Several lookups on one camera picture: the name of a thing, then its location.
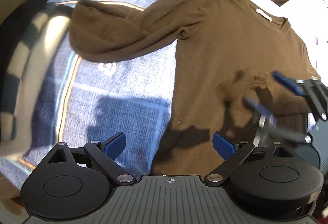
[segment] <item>blue blanket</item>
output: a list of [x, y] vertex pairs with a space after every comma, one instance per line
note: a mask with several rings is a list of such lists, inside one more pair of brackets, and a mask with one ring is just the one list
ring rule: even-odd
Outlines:
[[[51, 0], [74, 6], [77, 0]], [[156, 0], [123, 1], [145, 8]], [[274, 14], [269, 0], [252, 0]], [[168, 124], [175, 74], [176, 42], [133, 60], [98, 64], [78, 57], [63, 39], [44, 79], [32, 121], [31, 149], [19, 161], [0, 159], [0, 171], [17, 187], [58, 141], [82, 147], [116, 132], [127, 147], [116, 162], [139, 177], [149, 173]]]

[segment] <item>floor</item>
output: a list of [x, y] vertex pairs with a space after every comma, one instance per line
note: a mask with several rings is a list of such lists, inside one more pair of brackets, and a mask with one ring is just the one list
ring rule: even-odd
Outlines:
[[0, 202], [0, 223], [21, 224], [28, 218], [25, 209], [22, 209], [12, 200]]

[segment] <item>neckline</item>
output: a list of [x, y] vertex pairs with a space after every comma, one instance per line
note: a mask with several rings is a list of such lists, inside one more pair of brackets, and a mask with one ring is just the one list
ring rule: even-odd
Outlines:
[[[287, 18], [274, 16], [265, 10], [258, 7], [255, 3], [250, 0], [241, 0], [246, 12], [251, 15], [258, 23], [270, 30], [275, 34], [285, 34], [288, 29], [291, 27]], [[267, 18], [256, 12], [256, 9], [261, 9], [268, 16], [272, 18], [270, 22]], [[280, 25], [280, 28], [277, 28], [273, 23]]]

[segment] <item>clothing label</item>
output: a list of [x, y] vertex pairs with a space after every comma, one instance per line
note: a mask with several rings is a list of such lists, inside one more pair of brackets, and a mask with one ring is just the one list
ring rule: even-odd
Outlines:
[[272, 18], [269, 15], [267, 15], [263, 10], [256, 9], [256, 12], [261, 14], [264, 18], [267, 18], [270, 22], [272, 22]]

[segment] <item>folded sleeve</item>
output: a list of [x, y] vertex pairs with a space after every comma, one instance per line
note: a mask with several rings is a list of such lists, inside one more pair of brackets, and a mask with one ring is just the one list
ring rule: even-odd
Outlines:
[[117, 62], [187, 39], [203, 22], [212, 0], [158, 0], [145, 10], [80, 0], [72, 15], [70, 42], [83, 58]]

